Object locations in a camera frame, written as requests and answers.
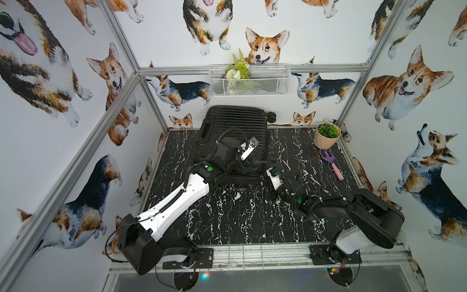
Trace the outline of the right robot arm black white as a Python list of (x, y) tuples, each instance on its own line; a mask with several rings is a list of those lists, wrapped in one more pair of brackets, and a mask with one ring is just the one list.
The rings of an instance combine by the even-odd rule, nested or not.
[(392, 249), (405, 217), (401, 211), (367, 189), (359, 189), (351, 198), (318, 197), (307, 194), (293, 172), (266, 171), (276, 196), (290, 206), (300, 219), (348, 219), (352, 226), (338, 231), (327, 244), (310, 246), (310, 258), (320, 265), (344, 263), (361, 249), (376, 245)]

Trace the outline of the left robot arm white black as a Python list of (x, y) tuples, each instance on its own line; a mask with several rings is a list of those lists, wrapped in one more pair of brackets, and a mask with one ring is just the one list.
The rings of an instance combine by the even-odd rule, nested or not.
[(251, 142), (233, 137), (218, 140), (216, 150), (186, 172), (183, 183), (154, 207), (139, 214), (127, 215), (119, 226), (118, 248), (137, 274), (145, 275), (161, 260), (192, 268), (198, 259), (197, 246), (187, 239), (165, 243), (164, 233), (192, 204), (207, 195), (210, 186), (249, 156)]

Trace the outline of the black hard-shell suitcase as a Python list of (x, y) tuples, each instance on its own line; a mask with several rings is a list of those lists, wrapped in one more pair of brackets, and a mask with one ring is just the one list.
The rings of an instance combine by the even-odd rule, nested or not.
[(195, 165), (214, 153), (219, 137), (234, 137), (243, 142), (255, 137), (260, 144), (243, 161), (243, 167), (227, 175), (219, 184), (258, 184), (266, 168), (272, 165), (268, 158), (268, 123), (275, 122), (276, 113), (260, 108), (218, 105), (210, 108), (198, 132), (196, 144), (190, 154)]

